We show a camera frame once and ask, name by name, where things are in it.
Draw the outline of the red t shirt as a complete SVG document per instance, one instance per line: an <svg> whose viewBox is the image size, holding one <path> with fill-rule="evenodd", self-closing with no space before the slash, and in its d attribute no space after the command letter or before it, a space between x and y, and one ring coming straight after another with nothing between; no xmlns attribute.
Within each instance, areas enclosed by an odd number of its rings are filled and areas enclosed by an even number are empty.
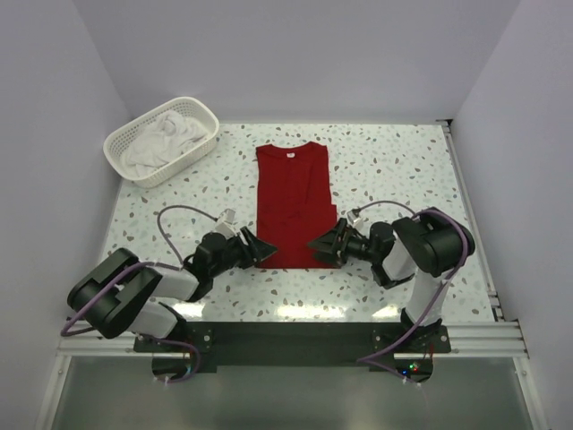
<svg viewBox="0 0 573 430"><path fill-rule="evenodd" d="M329 181L328 148L317 142L294 148L256 148L256 236L278 250L262 269L327 269L308 244L338 220Z"/></svg>

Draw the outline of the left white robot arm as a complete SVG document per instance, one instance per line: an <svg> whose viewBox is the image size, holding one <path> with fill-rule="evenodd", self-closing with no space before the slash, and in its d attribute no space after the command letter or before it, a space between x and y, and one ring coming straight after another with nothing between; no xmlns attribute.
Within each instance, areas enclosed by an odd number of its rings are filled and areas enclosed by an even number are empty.
<svg viewBox="0 0 573 430"><path fill-rule="evenodd" d="M79 281L70 291L67 304L74 310L60 335L72 337L98 331L106 339L133 330L144 305L156 294L161 270L188 274L196 284L184 296L199 300L212 290L214 279L234 268L249 269L268 260L278 248L243 227L231 237L219 232L204 235L195 252L179 267L162 262L142 262L126 248L120 248Z"/></svg>

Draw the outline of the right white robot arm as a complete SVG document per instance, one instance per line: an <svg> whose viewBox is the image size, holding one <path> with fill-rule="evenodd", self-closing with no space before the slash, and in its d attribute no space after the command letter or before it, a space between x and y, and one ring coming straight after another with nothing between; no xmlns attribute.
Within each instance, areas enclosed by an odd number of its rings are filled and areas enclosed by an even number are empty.
<svg viewBox="0 0 573 430"><path fill-rule="evenodd" d="M368 262L373 280L385 289L412 280L404 324L417 329L440 322L449 283L475 252L469 229L435 207L391 223L374 222L367 235L359 231L360 223L355 209L313 239L309 247L315 259L337 268L350 258Z"/></svg>

